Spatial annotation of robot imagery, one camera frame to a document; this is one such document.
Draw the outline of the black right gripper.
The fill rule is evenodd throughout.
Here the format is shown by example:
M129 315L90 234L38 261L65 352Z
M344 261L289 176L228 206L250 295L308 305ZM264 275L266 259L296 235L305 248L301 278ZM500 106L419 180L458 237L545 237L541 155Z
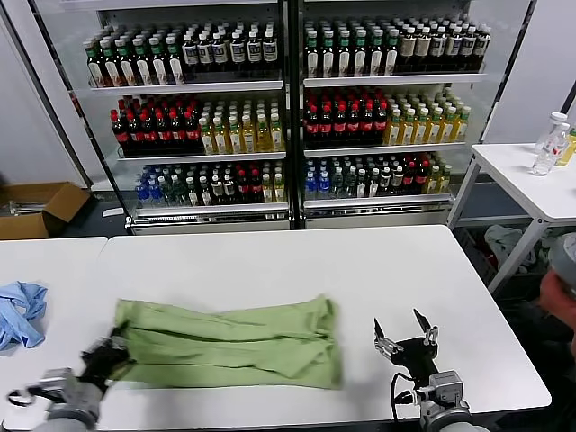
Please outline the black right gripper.
M438 369L434 359L437 356L438 327L432 326L428 318L417 309L413 312L424 337L396 343L384 335L379 321L374 318L374 347L383 356L391 356L394 365L405 367L410 374L436 374Z

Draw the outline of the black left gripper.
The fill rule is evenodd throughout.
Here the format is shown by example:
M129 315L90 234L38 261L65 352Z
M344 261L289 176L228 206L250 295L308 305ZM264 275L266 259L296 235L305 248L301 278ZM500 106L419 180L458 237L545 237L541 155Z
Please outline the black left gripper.
M94 343L81 355L85 368L80 374L82 383L106 387L111 376L130 360L127 340L122 328L114 328L109 337Z

